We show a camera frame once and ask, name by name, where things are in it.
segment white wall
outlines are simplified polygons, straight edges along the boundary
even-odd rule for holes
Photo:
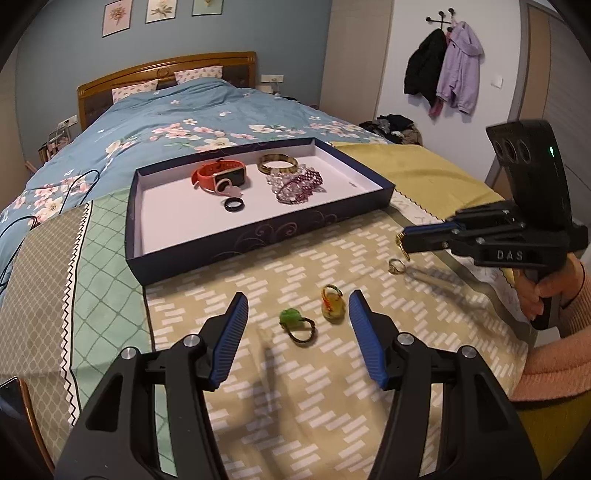
[[[432,120],[423,97],[404,94],[404,74],[412,53],[435,28],[425,17],[438,17],[440,10],[449,17],[449,6],[482,43],[480,94],[472,116],[445,105],[441,116]],[[495,158],[485,127],[507,120],[520,44],[519,0],[455,0],[453,5],[442,0],[395,0],[378,115],[399,113],[412,119],[423,134],[425,147],[484,180]],[[504,79],[500,90],[491,85],[496,74]]]

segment blue wall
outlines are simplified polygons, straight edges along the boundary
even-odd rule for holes
[[[177,18],[150,24],[148,0],[134,0],[131,28],[101,38],[111,1],[53,0],[24,34],[16,97],[26,160],[38,164],[49,133],[78,113],[80,85],[149,61],[253,50],[259,75],[285,76],[283,95],[319,102],[331,0],[225,0],[222,15],[202,17],[191,16],[193,0],[178,0]]]

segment light switch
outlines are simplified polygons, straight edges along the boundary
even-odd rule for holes
[[[502,88],[503,87],[503,77],[501,75],[495,75],[491,80],[491,85],[493,87]]]

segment gold ring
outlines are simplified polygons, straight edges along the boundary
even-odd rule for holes
[[[296,173],[297,172],[297,169],[298,169],[297,160],[294,157],[289,157],[289,156],[281,154],[281,153],[269,153],[267,155],[263,155],[256,162],[256,166],[261,173],[264,173],[265,175],[271,175],[271,170],[273,170],[273,168],[267,167],[265,165],[265,163],[269,163],[272,161],[283,161],[283,162],[291,164],[291,167],[275,168],[274,170],[278,170],[279,173]]]
[[[404,255],[404,258],[407,259],[407,262],[410,262],[410,255],[406,252],[406,250],[402,246],[402,239],[403,238],[404,238],[404,233],[402,233],[402,232],[399,233],[398,235],[396,235],[396,246],[400,249],[400,251]]]
[[[391,258],[388,260],[388,271],[392,275],[402,275],[406,272],[406,265],[399,258]]]

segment keychain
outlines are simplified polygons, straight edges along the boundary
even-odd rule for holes
[[[296,338],[291,333],[291,331],[301,329],[304,326],[304,322],[308,322],[312,327],[312,330],[310,332],[310,337],[308,339],[300,340],[299,338]],[[283,310],[283,312],[281,312],[281,314],[279,315],[279,324],[283,327],[283,329],[287,332],[287,335],[289,335],[295,343],[299,343],[301,345],[306,345],[312,342],[312,340],[314,340],[314,337],[316,336],[316,324],[312,320],[303,317],[297,309]]]
[[[322,289],[322,315],[333,322],[345,316],[343,292],[334,285],[325,285]]]

